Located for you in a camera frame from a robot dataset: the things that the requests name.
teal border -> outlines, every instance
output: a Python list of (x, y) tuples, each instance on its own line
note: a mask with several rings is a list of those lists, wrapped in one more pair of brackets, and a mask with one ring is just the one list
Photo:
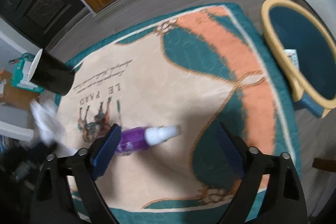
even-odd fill
[[(288, 86), (287, 86), (286, 81), (283, 78), (283, 75), (281, 74), (277, 64), (275, 63), (270, 51), (268, 50), (268, 48), (266, 46), (266, 43), (261, 38), (261, 36), (257, 32), (257, 30), (253, 27), (252, 22), (245, 16), (241, 7), (237, 4), (235, 4), (235, 3), (212, 3), (212, 4), (208, 4), (208, 5), (199, 5), (199, 6), (190, 7), (190, 8), (181, 10), (181, 11), (177, 11), (177, 12), (174, 12), (174, 13), (171, 13), (171, 14), (166, 14), (166, 15), (163, 15), (163, 16), (159, 16), (159, 17), (156, 17), (154, 19), (147, 20), (143, 23), (132, 26), (132, 27), (130, 27), (130, 28), (128, 28), (128, 29), (126, 29), (122, 32), (119, 32), (117, 34), (109, 36), (108, 38), (105, 38), (100, 42), (97, 42), (96, 44), (92, 45), (91, 47), (89, 47), (86, 50), (77, 54), (74, 58), (70, 59), (68, 62), (66, 62), (66, 65), (74, 67), (79, 62), (81, 62), (86, 56), (91, 54), (92, 52), (95, 52), (98, 49), (112, 43), (116, 39), (118, 39), (120, 37), (123, 37), (127, 34), (130, 34), (130, 33), (134, 32), (138, 29), (141, 29), (143, 27), (154, 24), (158, 21), (167, 19), (169, 17), (178, 15), (178, 14), (183, 13), (183, 12), (194, 10), (194, 9), (200, 8), (200, 7), (212, 6), (212, 5), (225, 5), (227, 8), (229, 8), (231, 10), (233, 15), (238, 20), (238, 22), (241, 23), (241, 26), (243, 27), (243, 29), (246, 31), (246, 33), (249, 35), (251, 40), (254, 42), (254, 45), (255, 45), (257, 51), (259, 52), (259, 55), (260, 55), (261, 59), (263, 60), (264, 64), (266, 65), (269, 76), (270, 76), (270, 78), (271, 78), (271, 80), (272, 80), (272, 82), (273, 82), (273, 84), (274, 84), (274, 86), (275, 86), (275, 88), (278, 92), (278, 96), (279, 96), (281, 104), (282, 104), (283, 112), (284, 112), (284, 115), (285, 115), (286, 120), (287, 120), (288, 130), (290, 132), (290, 138), (291, 138), (291, 141), (292, 141), (292, 146), (294, 148), (295, 155), (296, 155), (295, 167), (296, 167), (296, 170), (297, 170), (299, 176), (301, 176), (301, 161), (300, 161), (300, 157), (299, 157), (300, 148), (299, 148), (298, 129), (297, 129), (296, 122), (295, 122), (293, 103), (292, 103), (292, 99), (291, 99), (291, 96), (290, 96), (290, 93), (289, 93), (289, 90), (288, 90)], [(60, 100), (61, 100), (61, 96), (56, 95), (55, 103), (57, 105), (59, 105)], [(257, 205), (257, 203), (260, 206), (260, 204), (262, 202), (261, 197), (263, 195), (264, 195), (264, 193), (259, 193), (258, 194), (248, 219), (252, 219), (253, 217), (255, 217), (257, 215), (257, 211), (255, 211), (254, 208), (256, 208), (255, 205)], [(154, 215), (157, 214), (157, 213), (145, 213), (145, 214), (153, 215), (153, 218), (155, 218)]]

white bottle cap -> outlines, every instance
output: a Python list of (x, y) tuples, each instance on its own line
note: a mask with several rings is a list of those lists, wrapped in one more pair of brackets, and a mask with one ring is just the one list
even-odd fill
[(149, 146), (157, 145), (180, 135), (180, 131), (179, 126), (150, 127), (145, 130), (145, 140)]

gray floor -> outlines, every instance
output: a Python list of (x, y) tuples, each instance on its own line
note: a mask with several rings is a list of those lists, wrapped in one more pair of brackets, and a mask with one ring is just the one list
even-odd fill
[[(54, 49), (56, 58), (68, 61), (94, 43), (145, 20), (195, 5), (235, 2), (261, 31), (260, 8), (265, 0), (135, 0), (102, 21), (94, 21), (91, 14), (74, 26)], [(336, 111), (324, 119), (316, 119), (306, 110), (295, 113), (301, 141), (302, 185), (308, 213), (316, 211), (330, 174), (311, 167), (314, 157), (334, 159), (336, 154)]]

black cup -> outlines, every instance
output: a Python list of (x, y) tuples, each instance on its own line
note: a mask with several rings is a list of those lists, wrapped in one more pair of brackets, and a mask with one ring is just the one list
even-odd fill
[(75, 72), (46, 50), (39, 50), (28, 73), (28, 81), (46, 90), (66, 95), (74, 82)]

blue gripper pad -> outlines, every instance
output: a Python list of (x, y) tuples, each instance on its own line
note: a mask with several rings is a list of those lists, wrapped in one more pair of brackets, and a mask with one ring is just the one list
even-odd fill
[(217, 126), (216, 137), (224, 156), (232, 168), (233, 173), (242, 179), (244, 176), (243, 158), (241, 157), (231, 138), (220, 124)]
[(114, 152), (120, 143), (120, 139), (121, 127), (114, 124), (103, 138), (95, 140), (91, 145), (93, 153), (91, 154), (90, 163), (92, 167), (91, 176), (93, 180), (96, 180), (98, 177), (104, 175), (107, 166), (109, 165)]

